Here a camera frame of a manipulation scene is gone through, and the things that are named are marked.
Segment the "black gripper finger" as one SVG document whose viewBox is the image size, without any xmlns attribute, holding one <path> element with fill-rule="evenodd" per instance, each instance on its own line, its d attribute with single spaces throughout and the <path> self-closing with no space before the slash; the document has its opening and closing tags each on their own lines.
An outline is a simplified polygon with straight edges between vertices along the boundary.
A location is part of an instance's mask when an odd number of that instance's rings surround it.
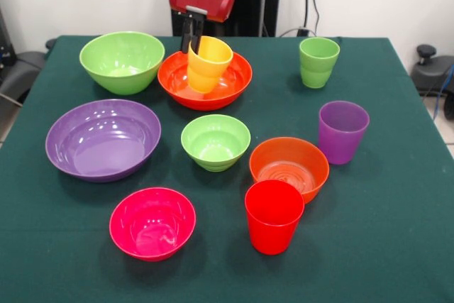
<svg viewBox="0 0 454 303">
<path fill-rule="evenodd" d="M 193 18 L 191 16 L 185 16 L 184 17 L 184 22 L 182 26 L 182 41 L 180 45 L 180 51 L 182 53 L 188 53 L 189 51 L 189 45 L 192 40 L 192 28 L 193 24 Z"/>
<path fill-rule="evenodd" d="M 204 16 L 193 15 L 192 50 L 198 51 L 204 30 Z"/>
</svg>

